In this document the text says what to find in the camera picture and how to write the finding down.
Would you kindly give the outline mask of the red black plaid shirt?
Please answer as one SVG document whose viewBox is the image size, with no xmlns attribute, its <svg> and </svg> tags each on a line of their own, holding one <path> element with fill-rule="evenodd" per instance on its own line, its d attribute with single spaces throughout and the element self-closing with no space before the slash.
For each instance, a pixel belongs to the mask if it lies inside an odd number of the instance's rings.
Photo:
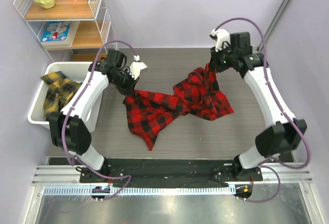
<svg viewBox="0 0 329 224">
<path fill-rule="evenodd" d="M 220 91 L 216 71 L 205 67 L 194 69 L 173 86 L 173 94 L 135 90 L 123 100 L 131 134 L 141 138 L 152 150 L 164 128 L 179 116 L 188 114 L 214 121 L 234 112 Z"/>
</svg>

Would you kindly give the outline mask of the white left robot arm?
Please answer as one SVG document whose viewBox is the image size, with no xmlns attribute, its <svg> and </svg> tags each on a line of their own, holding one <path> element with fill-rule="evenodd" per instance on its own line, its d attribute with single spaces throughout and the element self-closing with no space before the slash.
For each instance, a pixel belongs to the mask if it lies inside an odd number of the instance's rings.
<svg viewBox="0 0 329 224">
<path fill-rule="evenodd" d="M 103 91 L 110 85 L 124 96 L 130 95 L 147 65 L 134 56 L 130 66 L 127 57 L 118 50 L 110 50 L 106 57 L 89 65 L 86 77 L 74 97 L 59 112 L 48 116 L 52 144 L 64 150 L 67 159 L 79 159 L 92 169 L 92 177 L 98 182 L 109 178 L 105 158 L 92 146 L 94 127 L 87 117 Z"/>
</svg>

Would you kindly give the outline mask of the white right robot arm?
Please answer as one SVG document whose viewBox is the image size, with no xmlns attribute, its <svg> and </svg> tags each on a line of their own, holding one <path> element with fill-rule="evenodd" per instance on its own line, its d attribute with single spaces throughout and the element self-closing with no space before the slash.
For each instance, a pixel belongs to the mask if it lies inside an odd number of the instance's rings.
<svg viewBox="0 0 329 224">
<path fill-rule="evenodd" d="M 225 29 L 214 29 L 210 37 L 215 40 L 215 46 L 210 49 L 210 69 L 216 73 L 229 68 L 238 72 L 252 90 L 264 116 L 266 128 L 256 136 L 255 145 L 233 160 L 234 178 L 248 180 L 260 163 L 295 150 L 307 125 L 286 106 L 268 64 L 264 63 L 264 55 L 253 53 L 249 32 L 230 34 Z"/>
</svg>

